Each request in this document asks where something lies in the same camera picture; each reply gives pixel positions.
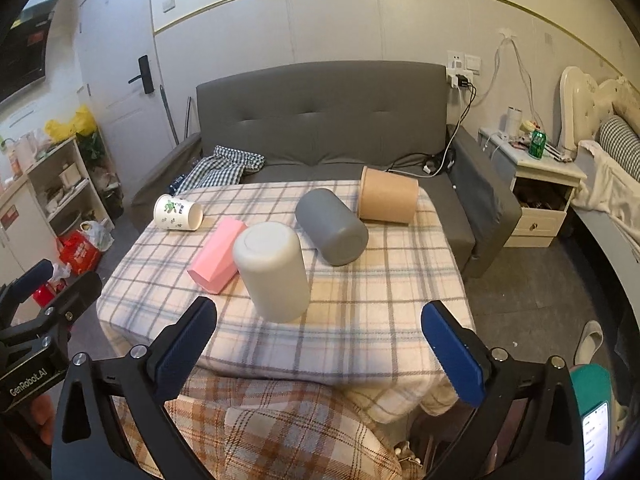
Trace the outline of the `white slipper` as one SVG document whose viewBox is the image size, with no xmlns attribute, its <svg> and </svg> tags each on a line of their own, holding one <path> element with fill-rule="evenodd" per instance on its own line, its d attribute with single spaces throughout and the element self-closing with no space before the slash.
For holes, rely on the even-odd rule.
<svg viewBox="0 0 640 480">
<path fill-rule="evenodd" d="M 589 320 L 582 328 L 582 333 L 574 353 L 574 365 L 582 366 L 591 363 L 603 344 L 603 330 L 597 320 Z"/>
</svg>

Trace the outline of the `light grey cup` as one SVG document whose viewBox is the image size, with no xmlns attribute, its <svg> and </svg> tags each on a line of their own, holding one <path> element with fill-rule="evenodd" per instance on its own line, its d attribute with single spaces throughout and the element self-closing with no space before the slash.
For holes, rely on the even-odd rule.
<svg viewBox="0 0 640 480">
<path fill-rule="evenodd" d="M 288 323 L 310 304 L 302 246 L 295 231 L 280 222 L 249 226 L 235 241 L 232 256 L 259 316 Z"/>
</svg>

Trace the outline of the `red shopping bag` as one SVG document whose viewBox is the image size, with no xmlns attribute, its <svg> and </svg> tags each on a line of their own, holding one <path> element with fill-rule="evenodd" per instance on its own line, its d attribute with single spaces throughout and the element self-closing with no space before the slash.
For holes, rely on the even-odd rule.
<svg viewBox="0 0 640 480">
<path fill-rule="evenodd" d="M 102 257 L 99 249 L 79 231 L 58 239 L 58 254 L 62 263 L 68 264 L 75 275 L 96 270 Z"/>
</svg>

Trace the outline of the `tan brown cup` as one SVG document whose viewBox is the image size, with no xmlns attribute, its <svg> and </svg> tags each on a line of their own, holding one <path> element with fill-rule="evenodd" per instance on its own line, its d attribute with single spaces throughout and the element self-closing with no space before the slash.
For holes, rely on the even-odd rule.
<svg viewBox="0 0 640 480">
<path fill-rule="evenodd" d="M 410 224 L 416 214 L 419 190 L 416 179 L 364 166 L 358 193 L 358 217 Z"/>
</svg>

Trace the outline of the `white tumbler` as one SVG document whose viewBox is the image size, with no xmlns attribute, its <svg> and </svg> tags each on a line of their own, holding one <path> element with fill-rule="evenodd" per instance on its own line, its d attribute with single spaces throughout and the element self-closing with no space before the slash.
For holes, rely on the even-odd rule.
<svg viewBox="0 0 640 480">
<path fill-rule="evenodd" d="M 509 106 L 506 111 L 506 128 L 504 132 L 513 139 L 518 135 L 522 123 L 522 111 L 519 108 Z"/>
</svg>

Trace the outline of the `white shelf unit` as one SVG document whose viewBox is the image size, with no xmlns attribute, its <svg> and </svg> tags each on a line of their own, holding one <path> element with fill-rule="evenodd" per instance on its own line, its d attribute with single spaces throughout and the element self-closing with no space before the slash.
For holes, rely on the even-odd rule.
<svg viewBox="0 0 640 480">
<path fill-rule="evenodd" d="M 60 240 L 88 220 L 108 232 L 114 229 L 75 139 L 55 145 L 26 174 L 48 226 Z"/>
</svg>

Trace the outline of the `white door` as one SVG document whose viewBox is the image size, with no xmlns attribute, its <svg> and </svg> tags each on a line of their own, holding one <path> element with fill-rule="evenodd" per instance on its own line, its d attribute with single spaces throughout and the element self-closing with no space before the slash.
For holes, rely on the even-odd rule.
<svg viewBox="0 0 640 480">
<path fill-rule="evenodd" d="M 175 146 L 162 100 L 162 77 L 153 37 L 150 0 L 84 0 L 79 6 L 77 54 L 107 153 L 124 196 Z M 128 80 L 147 55 L 155 91 Z"/>
</svg>

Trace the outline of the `orange plaid blanket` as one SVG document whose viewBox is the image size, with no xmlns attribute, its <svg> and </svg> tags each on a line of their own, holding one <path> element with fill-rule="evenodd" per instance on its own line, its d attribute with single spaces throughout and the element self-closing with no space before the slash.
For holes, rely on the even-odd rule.
<svg viewBox="0 0 640 480">
<path fill-rule="evenodd" d="M 194 370 L 165 405 L 217 479 L 412 479 L 376 423 L 343 393 L 312 382 Z"/>
</svg>

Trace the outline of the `green bottle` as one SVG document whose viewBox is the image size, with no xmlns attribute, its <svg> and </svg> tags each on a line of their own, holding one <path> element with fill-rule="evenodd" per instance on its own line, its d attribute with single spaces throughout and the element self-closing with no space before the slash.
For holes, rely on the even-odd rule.
<svg viewBox="0 0 640 480">
<path fill-rule="evenodd" d="M 547 144 L 547 136 L 543 131 L 534 129 L 529 135 L 527 153 L 534 159 L 541 160 L 544 157 L 544 149 Z"/>
</svg>

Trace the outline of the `dark grey cup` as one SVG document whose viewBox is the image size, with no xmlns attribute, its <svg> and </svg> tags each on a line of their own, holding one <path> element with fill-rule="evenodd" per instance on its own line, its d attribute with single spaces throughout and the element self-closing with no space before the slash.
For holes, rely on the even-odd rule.
<svg viewBox="0 0 640 480">
<path fill-rule="evenodd" d="M 330 266 L 346 266 L 367 247 L 366 225 L 332 191 L 315 188 L 297 203 L 295 218 L 311 245 Z"/>
</svg>

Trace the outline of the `wall socket with chargers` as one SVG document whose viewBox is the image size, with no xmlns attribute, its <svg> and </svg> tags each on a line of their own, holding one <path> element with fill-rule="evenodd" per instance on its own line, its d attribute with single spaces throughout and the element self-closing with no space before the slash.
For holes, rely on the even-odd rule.
<svg viewBox="0 0 640 480">
<path fill-rule="evenodd" d="M 474 77 L 480 74 L 482 60 L 479 56 L 459 51 L 447 51 L 446 76 L 451 88 L 470 88 Z"/>
</svg>

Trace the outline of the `white nightstand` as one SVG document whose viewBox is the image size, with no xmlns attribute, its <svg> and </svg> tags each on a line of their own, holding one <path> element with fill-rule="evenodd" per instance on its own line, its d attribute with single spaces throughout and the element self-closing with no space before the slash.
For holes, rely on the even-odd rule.
<svg viewBox="0 0 640 480">
<path fill-rule="evenodd" d="M 504 140 L 498 130 L 480 128 L 478 144 L 521 206 L 521 219 L 504 247 L 549 247 L 586 174 L 574 162 L 558 162 L 549 155 L 534 159 Z"/>
</svg>

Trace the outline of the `checkered green cloth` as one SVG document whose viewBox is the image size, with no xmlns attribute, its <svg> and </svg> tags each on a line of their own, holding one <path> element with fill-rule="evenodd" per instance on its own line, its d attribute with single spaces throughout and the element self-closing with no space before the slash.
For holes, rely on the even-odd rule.
<svg viewBox="0 0 640 480">
<path fill-rule="evenodd" d="M 239 184 L 246 174 L 256 174 L 265 165 L 261 154 L 217 145 L 213 154 L 199 160 L 180 182 L 176 193 L 194 188 L 216 188 Z"/>
</svg>

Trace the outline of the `white bed sheet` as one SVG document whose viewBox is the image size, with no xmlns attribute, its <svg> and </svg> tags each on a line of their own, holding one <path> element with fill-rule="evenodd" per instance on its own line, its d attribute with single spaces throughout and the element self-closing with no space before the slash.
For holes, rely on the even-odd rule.
<svg viewBox="0 0 640 480">
<path fill-rule="evenodd" d="M 639 249 L 639 182 L 593 140 L 578 143 L 575 164 L 587 177 L 580 182 L 572 205 L 603 212 Z"/>
</svg>

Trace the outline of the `black range hood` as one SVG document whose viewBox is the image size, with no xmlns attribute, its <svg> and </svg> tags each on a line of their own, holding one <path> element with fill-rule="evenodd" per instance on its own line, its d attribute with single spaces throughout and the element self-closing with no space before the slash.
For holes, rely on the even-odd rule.
<svg viewBox="0 0 640 480">
<path fill-rule="evenodd" d="M 23 10 L 1 43 L 1 102 L 46 76 L 46 50 L 58 0 Z"/>
</svg>

